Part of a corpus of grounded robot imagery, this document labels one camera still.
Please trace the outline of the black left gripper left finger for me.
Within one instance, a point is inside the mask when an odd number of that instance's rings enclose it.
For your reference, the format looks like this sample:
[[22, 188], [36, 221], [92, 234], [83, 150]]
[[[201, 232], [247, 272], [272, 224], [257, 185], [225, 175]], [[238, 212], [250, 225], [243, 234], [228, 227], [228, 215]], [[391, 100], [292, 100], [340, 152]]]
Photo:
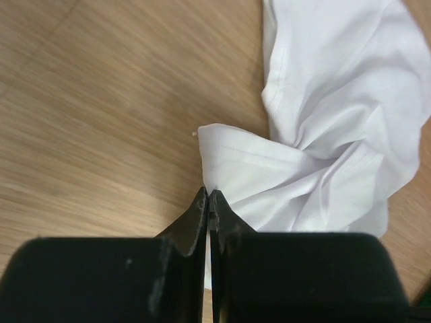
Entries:
[[207, 193], [152, 238], [35, 238], [1, 278], [2, 322], [200, 322]]

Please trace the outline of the white t shirt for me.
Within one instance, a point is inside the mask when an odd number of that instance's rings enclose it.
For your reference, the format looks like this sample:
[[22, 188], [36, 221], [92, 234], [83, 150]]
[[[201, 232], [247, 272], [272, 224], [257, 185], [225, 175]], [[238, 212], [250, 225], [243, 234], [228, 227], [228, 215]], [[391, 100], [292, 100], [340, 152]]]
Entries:
[[257, 231], [376, 237], [416, 174], [430, 49], [402, 1], [264, 1], [269, 137], [197, 131], [208, 192]]

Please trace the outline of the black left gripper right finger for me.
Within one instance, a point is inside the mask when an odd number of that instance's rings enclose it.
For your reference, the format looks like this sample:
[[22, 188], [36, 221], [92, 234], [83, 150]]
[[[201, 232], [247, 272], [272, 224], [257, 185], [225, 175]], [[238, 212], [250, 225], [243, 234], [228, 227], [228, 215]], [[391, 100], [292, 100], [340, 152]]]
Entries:
[[404, 322], [389, 253], [363, 233], [259, 233], [209, 197], [215, 322]]

